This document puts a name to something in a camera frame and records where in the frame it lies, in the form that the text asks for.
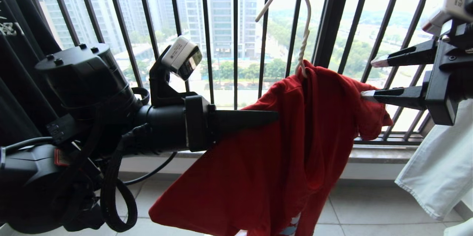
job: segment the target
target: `screw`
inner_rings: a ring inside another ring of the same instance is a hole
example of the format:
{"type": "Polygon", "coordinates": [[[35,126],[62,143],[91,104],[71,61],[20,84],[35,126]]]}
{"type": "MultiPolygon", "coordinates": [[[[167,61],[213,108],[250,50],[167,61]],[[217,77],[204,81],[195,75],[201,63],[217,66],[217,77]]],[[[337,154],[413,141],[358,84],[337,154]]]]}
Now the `screw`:
{"type": "Polygon", "coordinates": [[[442,42],[445,42],[445,43],[450,42],[450,37],[448,37],[448,35],[442,36],[442,42]]]}
{"type": "Polygon", "coordinates": [[[57,59],[54,60],[54,64],[56,64],[57,66],[59,66],[59,65],[64,64],[64,61],[62,61],[62,59],[60,59],[60,58],[57,58],[57,59]]]}

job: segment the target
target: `red shirt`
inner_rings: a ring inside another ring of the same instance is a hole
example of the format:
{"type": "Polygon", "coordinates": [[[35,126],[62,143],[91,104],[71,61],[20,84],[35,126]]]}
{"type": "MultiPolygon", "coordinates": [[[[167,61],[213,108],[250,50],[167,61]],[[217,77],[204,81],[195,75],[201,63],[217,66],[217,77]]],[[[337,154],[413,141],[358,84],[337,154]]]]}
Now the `red shirt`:
{"type": "Polygon", "coordinates": [[[151,207],[151,219],[214,236],[289,235],[298,221],[296,236],[312,236],[353,139],[377,138],[392,120],[384,104],[361,98],[374,87],[310,63],[306,71],[245,108],[278,111],[277,122],[208,150],[151,207]]]}

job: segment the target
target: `balcony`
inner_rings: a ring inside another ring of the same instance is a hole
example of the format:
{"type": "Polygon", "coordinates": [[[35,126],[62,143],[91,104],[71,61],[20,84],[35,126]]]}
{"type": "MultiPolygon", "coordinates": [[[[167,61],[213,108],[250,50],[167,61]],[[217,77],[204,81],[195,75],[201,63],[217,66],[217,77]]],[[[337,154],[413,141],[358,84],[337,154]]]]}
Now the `balcony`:
{"type": "MultiPolygon", "coordinates": [[[[171,86],[196,91],[220,109],[249,105],[272,83],[293,74],[306,17],[301,0],[279,0],[280,6],[290,7],[270,7],[256,25],[251,16],[267,0],[33,1],[62,47],[90,38],[110,44],[132,86],[148,88],[147,71],[160,51],[179,35],[189,37],[200,45],[204,59],[196,77],[183,83],[173,76],[171,86]],[[157,7],[159,2],[166,7],[157,7]],[[81,20],[80,11],[88,18],[81,20]]],[[[370,65],[377,56],[430,38],[419,29],[426,0],[311,1],[305,59],[314,65],[378,88],[415,86],[429,70],[425,65],[382,70],[370,65]]],[[[395,125],[383,128],[373,141],[356,139],[358,148],[419,145],[431,123],[429,114],[396,106],[387,110],[395,125]]]]}

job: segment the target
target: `hanger hook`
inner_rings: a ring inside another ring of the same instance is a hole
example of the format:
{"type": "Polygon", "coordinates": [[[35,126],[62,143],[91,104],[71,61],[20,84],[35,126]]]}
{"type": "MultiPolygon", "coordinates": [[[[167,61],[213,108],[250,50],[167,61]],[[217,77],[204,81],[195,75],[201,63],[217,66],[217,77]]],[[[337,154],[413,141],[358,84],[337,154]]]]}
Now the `hanger hook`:
{"type": "MultiPolygon", "coordinates": [[[[255,22],[259,22],[261,17],[265,14],[265,12],[268,10],[269,5],[271,5],[273,0],[268,0],[263,9],[261,10],[260,14],[255,19],[255,22]]],[[[299,67],[302,69],[302,75],[307,78],[307,73],[306,73],[306,68],[304,67],[304,51],[306,50],[306,45],[307,45],[307,39],[309,38],[309,23],[310,23],[310,15],[311,15],[311,7],[310,7],[310,1],[305,0],[307,4],[307,20],[306,20],[306,26],[304,27],[304,38],[302,40],[302,45],[299,50],[299,58],[298,58],[298,63],[296,66],[296,73],[299,67]]]]}

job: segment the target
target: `metal railing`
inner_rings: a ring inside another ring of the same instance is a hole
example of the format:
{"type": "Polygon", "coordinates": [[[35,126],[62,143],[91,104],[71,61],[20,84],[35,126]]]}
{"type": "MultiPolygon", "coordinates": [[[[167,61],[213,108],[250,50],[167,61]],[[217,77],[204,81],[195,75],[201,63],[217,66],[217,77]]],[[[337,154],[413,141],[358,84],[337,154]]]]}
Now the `metal railing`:
{"type": "MultiPolygon", "coordinates": [[[[33,0],[40,12],[40,15],[44,18],[44,13],[42,12],[42,8],[40,6],[39,0],[33,0]]],[[[204,19],[204,30],[205,30],[205,41],[206,41],[206,51],[207,51],[207,63],[208,63],[208,81],[209,81],[209,89],[210,89],[210,97],[211,103],[214,103],[214,91],[213,91],[213,75],[212,75],[212,67],[211,67],[211,44],[210,44],[210,30],[209,30],[209,19],[208,19],[208,0],[201,0],[203,3],[203,19],[204,19]]],[[[324,9],[321,15],[320,25],[317,32],[317,39],[316,44],[314,47],[314,52],[312,56],[312,63],[314,65],[328,67],[330,62],[331,53],[333,51],[334,41],[336,38],[336,34],[338,32],[338,26],[340,24],[341,14],[343,13],[343,7],[345,5],[346,0],[325,0],[324,9]]],[[[383,40],[383,36],[385,34],[386,28],[388,26],[390,17],[392,15],[395,3],[397,0],[390,0],[385,11],[383,20],[381,22],[380,30],[377,34],[374,46],[371,50],[370,57],[368,62],[365,66],[365,70],[363,72],[363,76],[361,78],[362,82],[366,82],[371,70],[370,61],[375,58],[377,55],[378,49],[380,48],[380,44],[383,40]]],[[[64,21],[66,22],[67,29],[69,34],[73,40],[75,45],[79,44],[77,33],[74,29],[74,26],[71,22],[71,18],[69,13],[67,12],[66,6],[64,4],[64,0],[57,0],[61,13],[64,17],[64,21]]],[[[93,30],[96,34],[98,42],[103,43],[103,36],[99,27],[99,23],[97,21],[95,12],[93,10],[93,6],[91,0],[84,0],[86,5],[86,10],[90,17],[90,21],[93,26],[93,30]]],[[[135,56],[132,51],[132,45],[130,43],[130,37],[128,35],[126,25],[123,19],[122,10],[120,8],[120,1],[119,0],[112,0],[113,6],[115,8],[115,12],[118,18],[118,24],[120,26],[120,30],[123,36],[123,40],[125,41],[125,47],[127,49],[130,63],[133,69],[133,72],[136,77],[136,81],[138,86],[143,86],[140,73],[137,68],[137,62],[135,56]]],[[[353,17],[353,21],[351,24],[350,32],[348,34],[348,39],[346,42],[346,47],[341,57],[341,62],[338,67],[338,73],[343,74],[344,69],[346,67],[346,63],[348,60],[348,54],[351,49],[351,45],[355,38],[355,32],[358,26],[358,22],[360,20],[360,16],[362,13],[363,5],[365,0],[358,0],[358,5],[356,7],[356,11],[353,17]]],[[[149,4],[147,0],[142,0],[143,9],[146,17],[147,27],[149,29],[149,36],[154,52],[154,56],[157,58],[159,57],[159,50],[157,48],[157,41],[154,35],[154,28],[152,23],[152,18],[149,11],[149,4]]],[[[417,9],[415,10],[414,17],[410,23],[408,32],[404,38],[402,48],[407,47],[409,41],[412,38],[416,25],[419,21],[421,16],[422,10],[424,8],[425,0],[420,0],[417,9]]],[[[177,35],[182,34],[180,19],[179,19],[179,11],[177,7],[177,0],[172,0],[173,10],[174,10],[174,20],[176,22],[176,32],[177,35]]],[[[299,10],[300,10],[301,0],[296,0],[295,2],[295,10],[294,10],[294,20],[291,30],[291,37],[290,37],[290,45],[289,45],[289,55],[287,57],[287,67],[285,71],[285,76],[289,76],[289,69],[291,65],[292,53],[294,51],[294,42],[296,38],[296,29],[297,29],[297,20],[299,18],[299,10]]],[[[238,39],[238,17],[236,13],[238,12],[238,0],[233,0],[233,36],[234,39],[238,39]]],[[[267,34],[267,27],[268,27],[268,12],[265,13],[263,17],[263,25],[262,25],[262,45],[261,45],[261,60],[260,60],[260,72],[259,72],[259,82],[258,82],[258,98],[262,95],[262,86],[263,86],[263,70],[265,65],[265,47],[266,47],[266,34],[267,34]]],[[[237,108],[237,96],[238,96],[238,43],[234,41],[233,44],[234,49],[234,108],[237,108]]],[[[397,73],[398,68],[393,67],[385,84],[384,88],[389,88],[392,84],[392,81],[397,73]]],[[[416,74],[412,78],[411,86],[415,85],[419,80],[422,72],[424,70],[424,66],[419,66],[417,69],[416,74]]],[[[186,90],[189,91],[189,83],[186,82],[186,90]]],[[[398,108],[395,115],[392,117],[393,121],[396,122],[402,113],[402,108],[398,108]]],[[[416,127],[417,123],[419,123],[423,112],[419,112],[419,114],[415,117],[413,123],[411,124],[410,128],[405,132],[393,132],[393,126],[387,128],[385,132],[383,132],[376,140],[373,141],[362,141],[360,139],[356,139],[356,144],[374,144],[374,145],[418,145],[421,140],[422,136],[418,132],[414,132],[414,128],[416,127]]]]}

